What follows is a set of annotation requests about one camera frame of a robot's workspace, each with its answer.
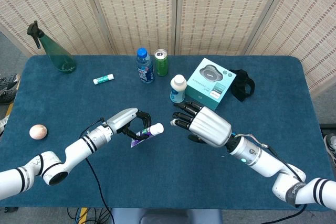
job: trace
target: blue tablecloth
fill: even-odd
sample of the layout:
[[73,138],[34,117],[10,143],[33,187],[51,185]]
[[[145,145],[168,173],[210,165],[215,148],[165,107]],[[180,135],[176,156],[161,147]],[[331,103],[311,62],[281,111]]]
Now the blue tablecloth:
[[[333,179],[319,124],[300,62],[288,56],[206,56],[227,69],[245,69],[255,81],[254,95],[244,102],[225,94],[216,112],[237,133],[253,133],[288,163],[307,174]],[[170,80],[186,79],[203,56],[170,57],[169,74],[152,84],[139,80],[135,57],[76,56],[71,74],[57,71],[46,56],[26,64],[3,140],[0,170],[25,165],[45,151],[65,161],[65,148],[91,122],[136,107],[161,122],[164,133],[130,147],[118,134],[89,157],[112,208],[292,209],[272,193],[276,176],[264,178],[226,152],[197,144],[188,132],[170,126],[176,108],[169,99]],[[94,78],[113,73],[115,79],[94,85]],[[34,124],[48,128],[41,141],[29,137]],[[134,120],[131,129],[141,128]],[[57,186],[35,178],[32,189],[0,201],[1,206],[103,206],[96,181],[86,164],[77,165]],[[322,210],[310,205],[308,209]]]

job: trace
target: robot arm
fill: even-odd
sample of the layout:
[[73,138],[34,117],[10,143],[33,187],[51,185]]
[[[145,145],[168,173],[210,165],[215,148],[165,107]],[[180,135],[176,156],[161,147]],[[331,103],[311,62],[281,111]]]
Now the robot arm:
[[336,182],[316,178],[305,184],[306,175],[293,165],[289,165],[299,178],[280,160],[245,138],[250,134],[232,135],[231,125],[207,107],[193,102],[177,103],[187,114],[175,112],[171,125],[189,130],[188,138],[194,142],[207,143],[212,147],[225,146],[227,151],[265,177],[278,173],[273,185],[273,193],[292,206],[318,203],[336,210]]
[[[136,108],[126,109],[69,145],[65,149],[64,163],[54,152],[49,151],[35,156],[25,166],[1,172],[0,200],[29,190],[33,186],[35,176],[41,176],[50,186],[60,183],[77,164],[107,144],[113,134],[122,132],[133,137],[135,134],[128,127],[135,118],[141,118],[145,127],[151,126],[149,114]],[[147,137],[149,136],[137,136],[143,139]]]

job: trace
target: green soda can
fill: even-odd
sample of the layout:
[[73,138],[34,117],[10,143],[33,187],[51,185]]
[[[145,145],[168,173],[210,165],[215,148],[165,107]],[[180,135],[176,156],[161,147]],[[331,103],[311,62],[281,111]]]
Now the green soda can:
[[168,54],[164,49],[158,49],[155,54],[156,71],[158,76],[165,76],[168,73]]

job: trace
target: box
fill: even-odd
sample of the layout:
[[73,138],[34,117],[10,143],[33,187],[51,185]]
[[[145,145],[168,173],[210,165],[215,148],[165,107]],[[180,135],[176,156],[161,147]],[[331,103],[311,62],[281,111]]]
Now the box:
[[231,71],[204,58],[189,78],[185,93],[215,110],[235,77]]

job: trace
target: egg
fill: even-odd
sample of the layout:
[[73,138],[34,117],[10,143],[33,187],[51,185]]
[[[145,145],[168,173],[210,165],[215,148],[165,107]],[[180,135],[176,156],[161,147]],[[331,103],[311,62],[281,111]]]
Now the egg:
[[48,133],[47,128],[42,124],[36,124],[29,130],[29,135],[32,139],[41,140]]

